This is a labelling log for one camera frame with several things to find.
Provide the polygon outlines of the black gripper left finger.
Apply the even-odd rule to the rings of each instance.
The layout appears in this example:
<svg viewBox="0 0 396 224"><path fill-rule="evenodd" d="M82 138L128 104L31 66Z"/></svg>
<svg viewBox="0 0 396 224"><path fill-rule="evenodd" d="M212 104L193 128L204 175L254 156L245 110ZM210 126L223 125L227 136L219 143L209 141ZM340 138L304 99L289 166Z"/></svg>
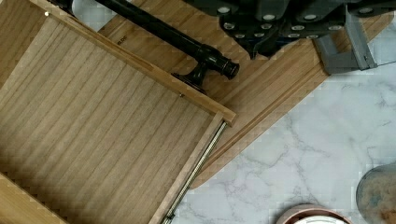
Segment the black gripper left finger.
<svg viewBox="0 0 396 224"><path fill-rule="evenodd" d="M219 25L251 60L258 54L270 58L291 42L290 37L280 32L283 21L258 21L250 15L226 15L219 18Z"/></svg>

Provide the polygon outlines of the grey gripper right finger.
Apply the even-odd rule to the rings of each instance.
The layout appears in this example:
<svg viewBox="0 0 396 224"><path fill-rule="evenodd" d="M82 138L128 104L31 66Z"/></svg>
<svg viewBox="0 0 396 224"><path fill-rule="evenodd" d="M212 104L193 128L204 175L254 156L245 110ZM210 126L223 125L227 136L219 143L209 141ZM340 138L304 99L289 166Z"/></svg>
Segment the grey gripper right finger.
<svg viewBox="0 0 396 224"><path fill-rule="evenodd" d="M339 52L329 35L314 40L320 59L323 62L324 70L331 75L377 68L377 64L368 47L367 37L363 32L361 22L356 16L351 15L348 10L346 10L345 29L351 45L350 51Z"/></svg>

